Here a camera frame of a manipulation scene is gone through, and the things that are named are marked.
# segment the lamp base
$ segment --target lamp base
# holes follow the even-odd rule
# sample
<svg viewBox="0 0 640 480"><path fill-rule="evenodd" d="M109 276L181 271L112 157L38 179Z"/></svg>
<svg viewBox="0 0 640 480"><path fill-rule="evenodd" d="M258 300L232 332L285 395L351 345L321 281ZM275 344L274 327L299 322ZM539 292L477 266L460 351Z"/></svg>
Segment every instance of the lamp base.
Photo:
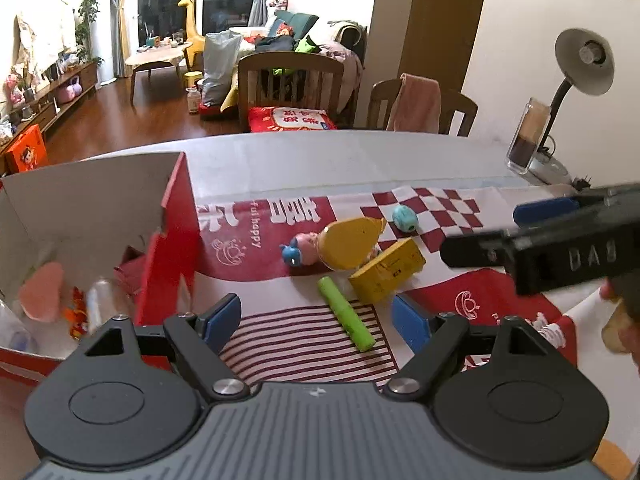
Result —
<svg viewBox="0 0 640 480"><path fill-rule="evenodd" d="M546 184L569 184L572 178L562 163L545 153L536 152L531 161L529 171Z"/></svg>

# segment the green cylinder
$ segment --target green cylinder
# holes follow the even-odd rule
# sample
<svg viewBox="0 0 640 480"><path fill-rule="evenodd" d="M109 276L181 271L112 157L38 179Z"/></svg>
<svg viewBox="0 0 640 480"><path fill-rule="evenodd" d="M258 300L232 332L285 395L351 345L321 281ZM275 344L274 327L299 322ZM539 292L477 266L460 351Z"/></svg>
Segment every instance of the green cylinder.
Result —
<svg viewBox="0 0 640 480"><path fill-rule="evenodd" d="M364 325L340 290L338 290L338 287L335 286L334 280L329 276L325 276L318 282L318 288L358 350L361 352L371 350L373 345L376 344L376 340L373 339L369 329Z"/></svg>

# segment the turquoise toy egg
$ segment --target turquoise toy egg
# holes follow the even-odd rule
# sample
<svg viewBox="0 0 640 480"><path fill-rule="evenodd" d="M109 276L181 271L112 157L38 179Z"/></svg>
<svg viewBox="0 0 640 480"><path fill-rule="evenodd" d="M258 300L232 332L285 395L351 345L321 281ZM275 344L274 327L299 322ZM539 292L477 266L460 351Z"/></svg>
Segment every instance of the turquoise toy egg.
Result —
<svg viewBox="0 0 640 480"><path fill-rule="evenodd" d="M399 204L394 209L393 221L403 233L412 234L418 229L418 215L409 206Z"/></svg>

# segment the gray plastic bag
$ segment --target gray plastic bag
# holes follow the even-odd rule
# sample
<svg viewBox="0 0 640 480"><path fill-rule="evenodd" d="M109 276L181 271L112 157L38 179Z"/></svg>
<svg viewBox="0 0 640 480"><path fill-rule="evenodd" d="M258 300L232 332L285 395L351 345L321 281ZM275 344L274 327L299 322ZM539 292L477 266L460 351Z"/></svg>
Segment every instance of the gray plastic bag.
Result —
<svg viewBox="0 0 640 480"><path fill-rule="evenodd" d="M221 105L231 88L242 34L223 30L207 34L204 42L204 82L202 102Z"/></svg>

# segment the wooden door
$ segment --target wooden door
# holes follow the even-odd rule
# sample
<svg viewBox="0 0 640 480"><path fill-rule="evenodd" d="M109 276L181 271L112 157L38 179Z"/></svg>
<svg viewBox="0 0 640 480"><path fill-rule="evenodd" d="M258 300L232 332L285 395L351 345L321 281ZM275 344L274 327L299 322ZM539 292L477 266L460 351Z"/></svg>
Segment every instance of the wooden door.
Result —
<svg viewBox="0 0 640 480"><path fill-rule="evenodd" d="M398 74L439 81L460 91L484 0L413 0Z"/></svg>

